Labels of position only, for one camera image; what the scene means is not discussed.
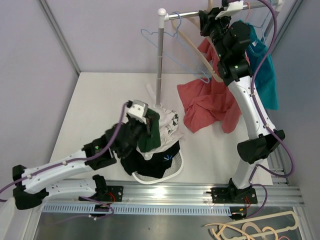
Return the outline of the white t shirt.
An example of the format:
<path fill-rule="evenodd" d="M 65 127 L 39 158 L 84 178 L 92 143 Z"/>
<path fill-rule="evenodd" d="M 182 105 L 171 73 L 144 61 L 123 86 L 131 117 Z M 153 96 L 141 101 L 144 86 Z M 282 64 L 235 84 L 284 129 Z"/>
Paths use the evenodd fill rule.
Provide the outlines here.
<path fill-rule="evenodd" d="M 161 106 L 154 105 L 155 111 L 159 114 L 160 146 L 156 147 L 142 156 L 150 161 L 154 154 L 162 153 L 172 147 L 184 134 L 178 130 L 179 115 L 175 110 L 168 110 Z"/>

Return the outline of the light blue wire hanger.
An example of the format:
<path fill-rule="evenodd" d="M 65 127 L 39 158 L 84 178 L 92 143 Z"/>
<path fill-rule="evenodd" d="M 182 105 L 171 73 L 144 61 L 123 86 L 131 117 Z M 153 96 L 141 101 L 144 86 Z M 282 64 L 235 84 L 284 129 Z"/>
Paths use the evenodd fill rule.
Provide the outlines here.
<path fill-rule="evenodd" d="M 180 23 L 180 20 L 175 19 L 173 22 L 176 26 L 178 26 Z M 147 30 L 147 31 L 150 33 L 158 32 L 158 31 L 149 31 L 149 30 Z M 175 33 L 175 30 L 172 27 L 171 21 L 165 22 L 164 31 L 171 34 L 171 35 L 173 35 Z M 176 65 L 178 65 L 181 69 L 183 69 L 183 71 L 186 74 L 191 74 L 206 84 L 209 83 L 210 78 L 211 78 L 209 75 L 209 71 L 204 70 L 203 68 L 200 67 L 200 64 L 198 62 L 200 60 L 200 58 L 198 56 L 196 56 L 195 51 L 192 50 L 192 48 L 186 42 L 184 42 L 184 40 L 180 36 L 178 36 L 179 41 L 177 41 L 175 37 L 171 37 L 167 33 L 164 34 L 163 57 L 169 58 L 167 56 L 167 55 L 169 55 L 170 57 L 175 59 L 178 63 L 184 65 L 187 68 L 187 69 L 183 68 L 178 63 L 174 62 L 173 60 L 171 60 L 169 58 Z M 158 34 L 157 33 L 150 35 L 147 32 L 144 32 L 144 35 L 147 36 L 147 38 L 149 38 L 154 44 L 158 45 Z"/>

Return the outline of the black t shirt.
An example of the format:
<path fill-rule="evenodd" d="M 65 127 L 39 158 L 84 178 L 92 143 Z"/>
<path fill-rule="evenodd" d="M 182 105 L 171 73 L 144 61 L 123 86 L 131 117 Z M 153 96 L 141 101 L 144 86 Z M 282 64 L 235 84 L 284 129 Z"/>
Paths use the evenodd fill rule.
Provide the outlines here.
<path fill-rule="evenodd" d="M 141 153 L 133 150 L 126 158 L 120 160 L 128 175 L 137 172 L 140 175 L 160 179 L 165 171 L 172 166 L 174 157 L 180 151 L 180 143 L 177 141 L 168 150 L 155 153 L 151 160 L 145 160 Z"/>

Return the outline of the salmon pink shirt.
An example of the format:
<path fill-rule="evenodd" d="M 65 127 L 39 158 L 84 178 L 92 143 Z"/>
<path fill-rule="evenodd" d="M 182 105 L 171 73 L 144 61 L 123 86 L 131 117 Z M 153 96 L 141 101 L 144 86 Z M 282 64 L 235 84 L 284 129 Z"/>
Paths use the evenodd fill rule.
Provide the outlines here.
<path fill-rule="evenodd" d="M 184 108 L 183 123 L 192 133 L 221 122 L 225 134 L 233 132 L 239 122 L 239 105 L 223 82 L 212 77 L 208 83 L 195 79 L 177 86 Z"/>

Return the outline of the teal t shirt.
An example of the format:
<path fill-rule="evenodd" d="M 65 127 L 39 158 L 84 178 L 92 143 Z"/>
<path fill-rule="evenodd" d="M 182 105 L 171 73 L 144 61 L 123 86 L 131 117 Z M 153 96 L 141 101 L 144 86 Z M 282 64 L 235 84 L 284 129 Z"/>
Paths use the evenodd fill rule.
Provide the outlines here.
<path fill-rule="evenodd" d="M 273 61 L 270 55 L 262 61 L 267 53 L 268 47 L 258 38 L 255 28 L 248 25 L 250 28 L 250 45 L 246 48 L 250 67 L 253 73 L 257 71 L 258 65 L 262 64 L 257 71 L 255 78 L 255 87 L 257 89 L 260 100 L 264 108 L 268 110 L 278 110 L 278 94 L 276 86 L 276 73 Z"/>

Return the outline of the green and grey shirt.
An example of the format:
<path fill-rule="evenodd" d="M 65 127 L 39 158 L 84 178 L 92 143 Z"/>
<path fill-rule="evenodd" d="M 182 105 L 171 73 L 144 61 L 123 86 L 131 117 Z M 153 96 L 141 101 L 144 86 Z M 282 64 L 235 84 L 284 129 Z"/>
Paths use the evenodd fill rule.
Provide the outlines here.
<path fill-rule="evenodd" d="M 146 118 L 149 120 L 149 133 L 144 133 L 137 145 L 142 153 L 150 152 L 151 150 L 161 146 L 159 125 L 160 115 L 149 108 L 146 112 Z"/>

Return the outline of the pink wire hanger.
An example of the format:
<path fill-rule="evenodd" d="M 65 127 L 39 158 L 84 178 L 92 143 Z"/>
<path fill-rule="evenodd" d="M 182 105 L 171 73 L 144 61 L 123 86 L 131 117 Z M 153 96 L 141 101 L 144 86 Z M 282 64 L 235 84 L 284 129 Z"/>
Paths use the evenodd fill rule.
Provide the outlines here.
<path fill-rule="evenodd" d="M 244 22 L 247 23 L 247 22 L 248 22 L 248 19 L 249 19 L 249 17 L 250 17 L 250 14 L 251 14 L 251 4 L 250 4 L 249 2 L 247 2 L 247 1 L 245 1 L 244 3 L 245 3 L 245 4 L 247 5 L 247 7 L 248 7 L 248 13 L 247 13 L 247 15 L 246 15 L 246 17 L 245 17 L 245 20 L 244 20 Z"/>

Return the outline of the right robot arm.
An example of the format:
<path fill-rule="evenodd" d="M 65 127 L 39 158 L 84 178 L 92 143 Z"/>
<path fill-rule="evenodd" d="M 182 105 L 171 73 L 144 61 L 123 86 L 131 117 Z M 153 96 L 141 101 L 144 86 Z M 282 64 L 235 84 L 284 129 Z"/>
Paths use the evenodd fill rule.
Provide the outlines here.
<path fill-rule="evenodd" d="M 237 144 L 240 162 L 227 187 L 228 198 L 237 203 L 250 193 L 258 164 L 278 147 L 285 133 L 268 119 L 246 59 L 245 52 L 251 44 L 250 27 L 242 21 L 231 23 L 231 13 L 222 7 L 200 10 L 198 16 L 200 34 L 209 37 L 215 47 L 219 76 L 240 108 L 249 137 Z"/>

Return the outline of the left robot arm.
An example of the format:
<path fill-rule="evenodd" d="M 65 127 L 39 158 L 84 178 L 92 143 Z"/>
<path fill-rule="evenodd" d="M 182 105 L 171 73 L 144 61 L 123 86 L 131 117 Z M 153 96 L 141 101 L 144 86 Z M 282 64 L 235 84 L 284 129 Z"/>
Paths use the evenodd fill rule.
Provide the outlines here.
<path fill-rule="evenodd" d="M 143 137 L 152 135 L 156 116 L 147 116 L 146 122 L 128 116 L 126 123 L 116 124 L 100 138 L 57 162 L 26 168 L 16 165 L 12 169 L 15 188 L 13 197 L 18 210 L 40 206 L 49 199 L 86 198 L 110 201 L 112 198 L 103 176 L 96 174 L 88 179 L 70 180 L 74 175 L 97 171 L 111 166 L 118 159 L 133 152 Z"/>

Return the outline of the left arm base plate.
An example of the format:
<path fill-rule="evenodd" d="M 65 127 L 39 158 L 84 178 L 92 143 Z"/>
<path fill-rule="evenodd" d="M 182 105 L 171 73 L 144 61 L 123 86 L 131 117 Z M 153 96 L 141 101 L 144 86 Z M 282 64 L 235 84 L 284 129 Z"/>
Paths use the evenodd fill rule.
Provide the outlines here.
<path fill-rule="evenodd" d="M 99 202 L 122 202 L 123 191 L 121 185 L 108 185 L 107 190 L 100 190 L 88 198 Z"/>

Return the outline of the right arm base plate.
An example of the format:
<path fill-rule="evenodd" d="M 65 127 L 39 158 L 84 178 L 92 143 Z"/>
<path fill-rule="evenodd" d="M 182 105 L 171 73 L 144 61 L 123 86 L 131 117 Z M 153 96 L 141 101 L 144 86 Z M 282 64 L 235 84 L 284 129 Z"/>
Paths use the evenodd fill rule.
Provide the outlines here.
<path fill-rule="evenodd" d="M 211 195 L 214 204 L 244 204 L 245 199 L 248 199 L 251 204 L 258 203 L 256 190 L 251 186 L 245 189 L 212 187 L 206 193 Z"/>

